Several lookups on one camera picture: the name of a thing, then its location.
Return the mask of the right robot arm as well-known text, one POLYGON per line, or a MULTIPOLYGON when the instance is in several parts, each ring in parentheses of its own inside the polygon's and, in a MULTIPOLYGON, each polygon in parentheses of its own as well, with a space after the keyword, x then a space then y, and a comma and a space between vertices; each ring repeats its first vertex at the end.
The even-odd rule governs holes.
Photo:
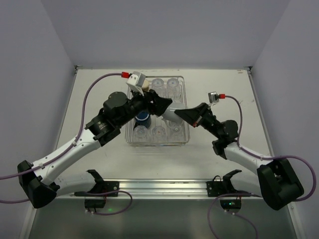
POLYGON ((238 145, 238 124, 234 120, 220 122, 206 103, 191 109, 175 110, 178 117, 193 127, 201 126, 217 139, 212 142, 216 155, 235 162, 258 177, 257 183, 236 187, 231 192, 261 196, 266 204, 279 210, 304 194, 304 188, 287 158, 265 157, 238 145))

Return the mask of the beige brown cup back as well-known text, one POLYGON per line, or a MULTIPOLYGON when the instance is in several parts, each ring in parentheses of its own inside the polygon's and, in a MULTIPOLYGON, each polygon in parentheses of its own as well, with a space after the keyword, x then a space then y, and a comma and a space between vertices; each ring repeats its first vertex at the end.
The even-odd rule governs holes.
POLYGON ((147 92, 149 91, 149 89, 150 89, 150 83, 147 79, 145 79, 142 85, 142 90, 147 92))

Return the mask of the dark blue ceramic mug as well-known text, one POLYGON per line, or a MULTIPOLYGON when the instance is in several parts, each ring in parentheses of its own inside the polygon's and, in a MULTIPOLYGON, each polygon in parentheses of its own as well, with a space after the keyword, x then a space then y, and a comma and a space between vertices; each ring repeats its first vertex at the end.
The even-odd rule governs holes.
POLYGON ((146 128, 149 128, 152 124, 152 119, 151 116, 148 112, 140 112, 136 117, 135 117, 135 125, 134 128, 138 126, 144 126, 146 128))

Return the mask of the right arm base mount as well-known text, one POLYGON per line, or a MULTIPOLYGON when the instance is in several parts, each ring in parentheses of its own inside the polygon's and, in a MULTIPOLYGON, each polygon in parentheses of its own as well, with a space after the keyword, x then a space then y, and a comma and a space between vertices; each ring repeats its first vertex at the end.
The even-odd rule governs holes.
POLYGON ((224 176, 216 175, 212 180, 206 182, 206 191, 208 197, 217 197, 224 194, 239 193, 231 182, 231 178, 242 172, 239 169, 233 170, 224 176))

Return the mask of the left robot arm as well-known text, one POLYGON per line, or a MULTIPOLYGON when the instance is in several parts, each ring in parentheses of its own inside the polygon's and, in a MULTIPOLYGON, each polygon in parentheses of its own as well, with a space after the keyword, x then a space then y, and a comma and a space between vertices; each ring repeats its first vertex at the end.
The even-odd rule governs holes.
POLYGON ((46 157, 17 166, 19 183, 36 209, 56 197, 75 193, 80 196, 104 193, 106 184, 94 170, 72 178, 61 178, 62 172, 90 152, 104 146, 121 132, 120 129, 141 112, 161 116, 172 99, 160 97, 154 90, 134 93, 131 99, 123 92, 113 92, 103 103, 97 116, 80 128, 79 135, 46 157))

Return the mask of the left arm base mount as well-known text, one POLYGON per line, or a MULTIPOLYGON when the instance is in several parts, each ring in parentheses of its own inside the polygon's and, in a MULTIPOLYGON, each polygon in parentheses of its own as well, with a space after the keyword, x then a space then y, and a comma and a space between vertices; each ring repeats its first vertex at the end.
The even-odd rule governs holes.
POLYGON ((94 179, 94 183, 92 188, 89 191, 81 190, 79 192, 75 192, 74 195, 77 197, 84 196, 102 196, 102 193, 108 193, 110 197, 117 197, 119 190, 119 181, 105 181, 102 176, 94 169, 87 170, 87 173, 91 175, 94 179))

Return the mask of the light grey footed cup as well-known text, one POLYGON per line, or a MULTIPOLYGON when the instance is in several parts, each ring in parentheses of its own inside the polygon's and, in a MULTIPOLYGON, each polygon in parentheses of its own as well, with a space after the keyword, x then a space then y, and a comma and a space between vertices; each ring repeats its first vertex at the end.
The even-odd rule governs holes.
POLYGON ((170 121, 176 124, 181 124, 183 119, 179 117, 175 111, 176 110, 184 110, 186 109, 185 105, 181 102, 172 102, 165 112, 162 114, 162 119, 166 121, 170 121))

